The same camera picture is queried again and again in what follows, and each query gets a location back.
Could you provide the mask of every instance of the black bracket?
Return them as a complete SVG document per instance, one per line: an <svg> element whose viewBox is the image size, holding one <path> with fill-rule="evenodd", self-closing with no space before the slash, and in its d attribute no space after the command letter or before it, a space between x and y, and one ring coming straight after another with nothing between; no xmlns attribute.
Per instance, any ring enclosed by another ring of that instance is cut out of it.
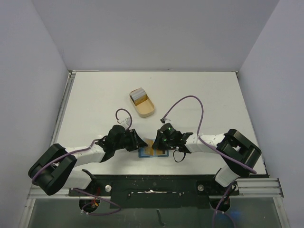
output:
<svg viewBox="0 0 304 228"><path fill-rule="evenodd" d="M56 143L50 146L48 150L39 158L39 160L29 169L28 176L33 178L34 175L46 164L52 160L66 154L66 150L60 144ZM35 183L47 195L53 195L58 192L68 179L77 159L73 155L69 155L58 161L59 165L51 165L47 167L36 178Z"/></svg>
<svg viewBox="0 0 304 228"><path fill-rule="evenodd" d="M235 129L224 134L225 138L217 144L217 150L225 155L253 168L261 156L261 150L248 138ZM223 157L229 168L241 177L248 177L250 171Z"/></svg>
<svg viewBox="0 0 304 228"><path fill-rule="evenodd" d="M126 149L127 151L134 151L138 148L146 147L146 144L137 134L135 129L125 130L121 125L114 125L109 131L109 134L96 142L103 148L105 155L100 162L112 158L115 151Z"/></svg>
<svg viewBox="0 0 304 228"><path fill-rule="evenodd" d="M157 130L152 148L164 151L175 150L178 147L179 152L190 153L185 144L192 134L192 132L182 134L180 131L177 131L171 123L165 123Z"/></svg>

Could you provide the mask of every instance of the white table surface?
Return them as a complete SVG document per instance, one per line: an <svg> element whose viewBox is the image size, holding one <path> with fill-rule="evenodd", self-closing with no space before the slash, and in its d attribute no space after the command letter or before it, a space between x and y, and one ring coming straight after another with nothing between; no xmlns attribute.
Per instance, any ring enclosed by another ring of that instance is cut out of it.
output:
<svg viewBox="0 0 304 228"><path fill-rule="evenodd" d="M129 93L142 87L155 105L155 113L140 118ZM254 130L234 72L77 72L67 103L57 142L64 147L86 146L99 135L107 135L116 124L115 111L126 108L133 116L132 128L141 138L155 138L160 119L180 98L196 95L204 105L201 133L226 133L235 128L253 143ZM197 100L187 98L168 115L175 129L196 132L200 119ZM119 116L127 117L123 111ZM183 153L176 153L181 159ZM103 163L90 163L77 169L93 174L215 174L225 164L217 154L187 154L181 163L169 157L139 158L138 151L116 151ZM262 157L254 169L266 174Z"/></svg>

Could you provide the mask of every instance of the black metal plate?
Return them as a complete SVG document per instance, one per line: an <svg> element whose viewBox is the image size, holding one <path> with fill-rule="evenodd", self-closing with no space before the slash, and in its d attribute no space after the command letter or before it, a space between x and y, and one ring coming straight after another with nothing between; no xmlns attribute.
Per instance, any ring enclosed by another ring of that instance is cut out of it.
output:
<svg viewBox="0 0 304 228"><path fill-rule="evenodd" d="M214 181L214 175L96 175L96 178L100 196L111 196L122 208L209 208L208 195L222 196L225 192ZM199 184L206 189L198 191ZM111 192L105 191L106 185L112 186ZM69 196L83 195L70 190Z"/></svg>

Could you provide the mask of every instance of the robotic arm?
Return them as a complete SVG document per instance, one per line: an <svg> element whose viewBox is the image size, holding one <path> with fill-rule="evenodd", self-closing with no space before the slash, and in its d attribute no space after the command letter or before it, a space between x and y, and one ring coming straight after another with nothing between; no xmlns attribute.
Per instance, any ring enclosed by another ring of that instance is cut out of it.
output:
<svg viewBox="0 0 304 228"><path fill-rule="evenodd" d="M94 176L87 170L74 170L74 167L105 162L119 149L134 151L147 146L134 129L128 129L127 122L114 125L107 136L93 140L89 147L64 148L53 144L29 169L29 177L47 195L53 195L61 188L86 189Z"/></svg>
<svg viewBox="0 0 304 228"><path fill-rule="evenodd" d="M235 129L230 129L225 134L217 135L182 134L180 131L175 130L171 123L166 123L168 119L161 119L161 121L164 125L157 130L157 136L152 148L178 150L183 153L221 152L224 154L222 157L226 165L216 174L215 181L223 187L227 187L238 177L248 177L250 171L241 164L253 168L261 155L261 150Z"/></svg>

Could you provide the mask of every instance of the aluminum frame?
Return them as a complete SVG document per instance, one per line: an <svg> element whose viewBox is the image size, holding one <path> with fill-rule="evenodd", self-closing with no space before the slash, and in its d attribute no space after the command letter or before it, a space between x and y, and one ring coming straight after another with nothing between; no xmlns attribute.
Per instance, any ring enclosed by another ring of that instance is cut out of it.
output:
<svg viewBox="0 0 304 228"><path fill-rule="evenodd" d="M52 135L51 145L58 139L58 134L61 128L63 117L66 111L69 96L72 90L73 82L77 71L69 71L68 80L66 83L63 99L60 105L59 113L57 116L54 132ZM249 179L238 179L238 189L240 195L230 196L232 198L273 198L275 208L279 216L279 220L282 228L290 228L287 214L283 206L282 198L284 197L280 181L278 178L249 178ZM37 187L32 186L29 191L25 209L23 211L19 228L27 228L32 215L33 207L36 199L89 199L92 197L69 197L69 189L61 189L58 193L48 196L45 192Z"/></svg>

